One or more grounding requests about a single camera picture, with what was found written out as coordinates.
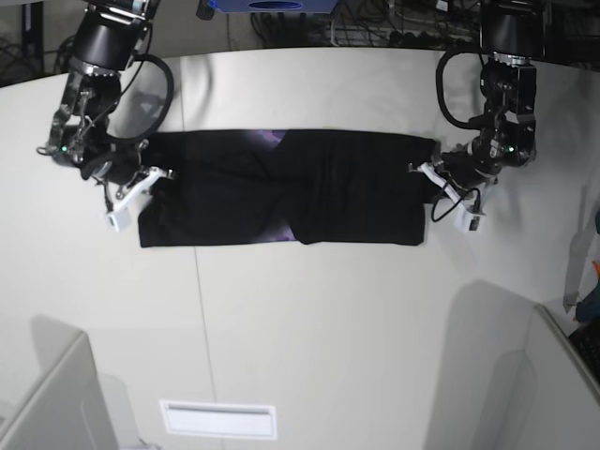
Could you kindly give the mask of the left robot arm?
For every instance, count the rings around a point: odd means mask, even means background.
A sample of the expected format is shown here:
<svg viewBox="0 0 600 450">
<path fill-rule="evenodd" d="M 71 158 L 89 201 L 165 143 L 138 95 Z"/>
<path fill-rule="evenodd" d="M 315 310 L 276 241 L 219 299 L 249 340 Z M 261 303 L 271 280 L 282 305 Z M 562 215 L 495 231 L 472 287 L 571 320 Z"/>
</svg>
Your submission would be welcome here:
<svg viewBox="0 0 600 450">
<path fill-rule="evenodd" d="M 483 1 L 479 43 L 450 49 L 440 58 L 435 71 L 440 112 L 455 128 L 477 135 L 426 165 L 442 178 L 442 185 L 426 188 L 425 204 L 448 199 L 449 188 L 460 197 L 482 197 L 480 187 L 494 183 L 503 169 L 520 168 L 534 159 L 537 71 L 533 61 L 545 53 L 543 11 L 540 1 Z M 483 112 L 467 120 L 450 112 L 444 92 L 446 66 L 462 54 L 474 54 L 482 64 Z"/>
</svg>

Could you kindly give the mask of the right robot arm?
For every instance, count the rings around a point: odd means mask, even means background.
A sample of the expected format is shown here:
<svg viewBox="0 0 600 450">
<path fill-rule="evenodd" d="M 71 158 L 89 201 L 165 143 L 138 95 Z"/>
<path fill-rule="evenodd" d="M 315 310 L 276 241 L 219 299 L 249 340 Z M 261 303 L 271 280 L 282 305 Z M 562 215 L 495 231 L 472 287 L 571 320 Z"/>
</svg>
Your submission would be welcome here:
<svg viewBox="0 0 600 450">
<path fill-rule="evenodd" d="M 170 67 L 149 52 L 157 1 L 90 1 L 74 36 L 67 82 L 52 117 L 48 141 L 37 153 L 94 179 L 104 191 L 108 214 L 128 203 L 171 172 L 146 167 L 142 151 L 158 131 L 173 101 Z M 132 64 L 150 63 L 164 75 L 166 97 L 157 119 L 133 137 L 110 134 L 110 116 L 127 92 L 121 74 Z"/>
</svg>

